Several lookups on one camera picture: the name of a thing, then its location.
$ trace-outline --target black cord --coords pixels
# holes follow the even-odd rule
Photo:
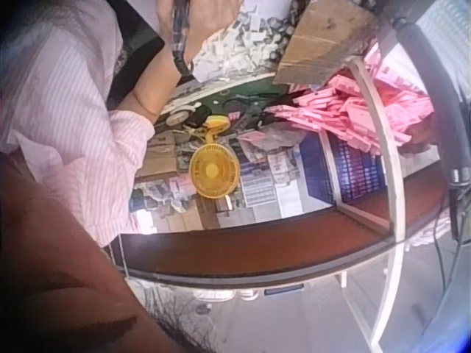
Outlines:
[[[464,198],[464,197],[467,197],[467,196],[471,196],[470,195],[467,195],[469,192],[471,191],[471,187],[469,187],[466,191],[464,191],[460,197],[460,200],[461,201],[461,198]],[[469,210],[471,207],[471,197],[470,197],[470,200],[464,205],[463,207],[463,210]],[[466,246],[469,246],[471,245],[471,239],[468,239],[468,240],[463,240],[462,243],[461,243],[461,246],[463,247],[466,247]]]
[[[452,283],[453,278],[455,276],[456,269],[457,269],[457,264],[459,262],[459,258],[460,258],[460,255],[461,255],[461,248],[463,247],[464,228],[465,228],[467,222],[470,219],[470,212],[471,211],[469,211],[469,210],[465,210],[465,211],[466,211],[466,213],[464,214],[464,216],[461,220],[461,229],[460,229],[460,234],[459,234],[459,237],[458,237],[458,245],[456,246],[455,257],[453,258],[453,263],[451,265],[450,276],[448,277],[447,287],[445,289],[445,292],[443,293],[443,296],[440,299],[440,303],[439,303],[439,306],[437,307],[435,316],[425,326],[425,328],[422,331],[422,334],[420,335],[420,337],[423,337],[423,335],[427,332],[428,327],[430,327],[430,325],[439,316],[440,312],[442,311],[443,305],[445,304],[445,299],[447,298],[447,295],[450,292],[451,283]]]
[[[435,244],[436,255],[439,258],[440,274],[442,275],[443,293],[445,293],[445,290],[447,287],[447,280],[445,279],[445,266],[443,265],[442,252],[440,251],[439,242],[436,238],[436,228],[438,227],[440,215],[442,214],[444,204],[445,204],[445,195],[443,195],[442,201],[440,202],[439,214],[437,215],[435,219],[435,224],[433,225],[433,243]]]

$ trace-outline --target box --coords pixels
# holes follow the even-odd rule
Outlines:
[[[195,200],[190,201],[187,211],[182,214],[182,218],[187,232],[204,229]]]
[[[181,233],[187,231],[181,213],[175,213],[174,215],[170,215],[166,217],[166,220],[169,223],[170,232]]]
[[[142,168],[136,172],[135,182],[151,182],[178,175],[175,140],[171,131],[151,138],[147,144]]]
[[[201,195],[196,195],[196,207],[198,209],[203,229],[220,228],[215,200],[206,199]]]
[[[343,67],[348,57],[364,50],[365,43],[376,32],[375,15],[353,1],[311,1],[289,42],[273,83],[323,86]]]

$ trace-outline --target blue crate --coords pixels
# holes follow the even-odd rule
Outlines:
[[[328,133],[339,177],[341,198],[351,202],[386,187],[379,156],[354,149]]]
[[[300,144],[308,194],[333,204],[332,185],[319,134],[310,132]]]

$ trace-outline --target striped shirt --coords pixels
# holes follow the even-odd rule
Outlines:
[[[1,48],[0,151],[20,148],[35,180],[105,246],[136,231],[128,204],[154,135],[143,116],[105,106],[122,46],[115,13],[105,0],[62,0],[23,19]]]

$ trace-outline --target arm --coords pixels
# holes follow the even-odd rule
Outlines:
[[[0,305],[9,322],[0,346],[181,353],[77,220],[28,175],[17,152],[0,154]],[[15,339],[20,332],[23,339]]]
[[[185,50],[187,63],[194,59],[207,38],[236,19],[241,4],[242,0],[191,1],[190,30]],[[157,16],[166,45],[147,66],[132,92],[118,106],[118,110],[136,112],[152,124],[155,124],[181,77],[174,65],[169,45],[172,8],[173,0],[157,1]]]
[[[104,33],[117,29],[117,23],[104,1],[70,4],[77,8],[54,7],[35,15],[34,26],[2,47],[0,151],[19,148],[35,180],[106,246],[128,225],[135,172],[154,134],[152,123],[180,75],[164,49],[120,110],[108,112],[106,73],[112,72],[121,43],[111,35],[115,31]],[[158,4],[171,9],[171,1]],[[227,13],[227,0],[193,0],[194,6],[200,12],[210,9],[215,18],[213,11]],[[195,24],[204,22],[205,11],[201,18],[192,13]],[[190,55],[208,36],[205,26],[193,29],[198,35],[188,38]],[[103,63],[110,64],[105,75]]]

